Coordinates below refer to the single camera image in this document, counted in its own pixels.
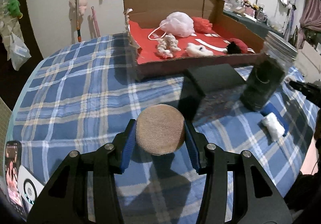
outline metal screw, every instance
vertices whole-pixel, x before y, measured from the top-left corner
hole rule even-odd
[[[113,148],[114,148],[114,145],[112,143],[105,144],[105,149],[106,150],[112,150]]]
[[[252,153],[250,151],[243,151],[243,156],[246,158],[251,157]]]
[[[69,156],[72,157],[72,158],[77,157],[77,156],[78,156],[78,151],[71,151],[71,152],[69,153]]]
[[[216,145],[214,143],[209,143],[207,146],[206,146],[209,150],[215,150],[216,149]]]

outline pink curtain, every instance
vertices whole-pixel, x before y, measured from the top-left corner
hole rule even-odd
[[[300,19],[301,28],[299,29],[297,48],[303,48],[305,35],[302,28],[308,28],[321,32],[321,0],[309,0],[306,5],[302,17]]]

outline smartphone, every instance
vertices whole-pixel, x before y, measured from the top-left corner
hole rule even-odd
[[[21,143],[19,141],[7,142],[4,163],[9,201],[21,217],[26,219],[25,204],[18,191],[18,169],[21,165]]]

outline metal lid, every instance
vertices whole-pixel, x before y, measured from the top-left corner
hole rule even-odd
[[[282,37],[269,31],[265,40],[274,48],[280,51],[289,61],[294,61],[298,55],[297,50],[290,43],[285,41]]]

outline pink plush toy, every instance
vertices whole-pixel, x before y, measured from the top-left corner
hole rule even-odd
[[[87,9],[87,0],[79,0],[79,15],[83,16]],[[76,8],[76,0],[69,0],[69,5]]]

